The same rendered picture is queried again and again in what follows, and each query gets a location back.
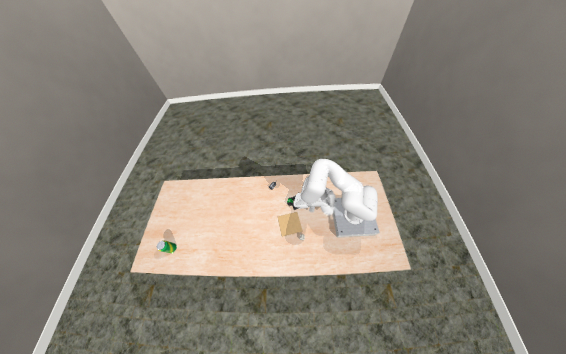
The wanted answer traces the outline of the green drink can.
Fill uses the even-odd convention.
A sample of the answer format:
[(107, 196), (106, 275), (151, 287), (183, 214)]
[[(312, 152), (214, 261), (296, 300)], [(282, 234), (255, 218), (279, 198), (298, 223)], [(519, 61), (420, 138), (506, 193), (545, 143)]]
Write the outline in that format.
[(161, 252), (174, 253), (177, 249), (177, 245), (175, 243), (163, 240), (158, 242), (157, 249)]

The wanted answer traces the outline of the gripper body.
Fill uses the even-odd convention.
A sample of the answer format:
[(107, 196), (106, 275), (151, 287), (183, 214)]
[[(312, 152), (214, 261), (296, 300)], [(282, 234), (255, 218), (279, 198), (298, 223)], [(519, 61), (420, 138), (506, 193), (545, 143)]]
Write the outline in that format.
[(307, 203), (301, 199), (301, 193), (297, 193), (294, 201), (294, 207), (299, 207), (298, 209), (303, 209), (303, 208), (308, 208), (310, 206), (308, 206)]

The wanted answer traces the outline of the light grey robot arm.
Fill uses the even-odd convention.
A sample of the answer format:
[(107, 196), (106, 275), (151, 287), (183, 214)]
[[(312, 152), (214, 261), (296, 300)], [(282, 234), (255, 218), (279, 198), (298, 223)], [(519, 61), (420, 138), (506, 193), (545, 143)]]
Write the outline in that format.
[[(311, 167), (310, 175), (304, 180), (301, 199), (310, 206), (310, 212), (314, 212), (315, 209), (311, 206), (319, 206), (324, 214), (333, 214), (336, 196), (331, 189), (326, 188), (328, 177), (333, 185), (342, 191), (341, 204), (345, 209), (344, 216), (348, 222), (359, 224), (363, 220), (376, 219), (378, 204), (376, 189), (372, 186), (363, 186), (337, 163), (328, 159), (316, 160)], [(306, 186), (307, 190), (305, 190)], [(325, 193), (324, 189), (326, 189)], [(329, 194), (328, 191), (330, 191)], [(322, 193), (324, 195), (316, 202)]]

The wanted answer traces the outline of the tan square mat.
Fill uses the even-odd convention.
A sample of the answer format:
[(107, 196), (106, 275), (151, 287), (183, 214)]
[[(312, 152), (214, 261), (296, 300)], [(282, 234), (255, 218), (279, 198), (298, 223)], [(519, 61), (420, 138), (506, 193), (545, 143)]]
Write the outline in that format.
[(278, 221), (282, 236), (303, 232), (297, 212), (278, 216)]

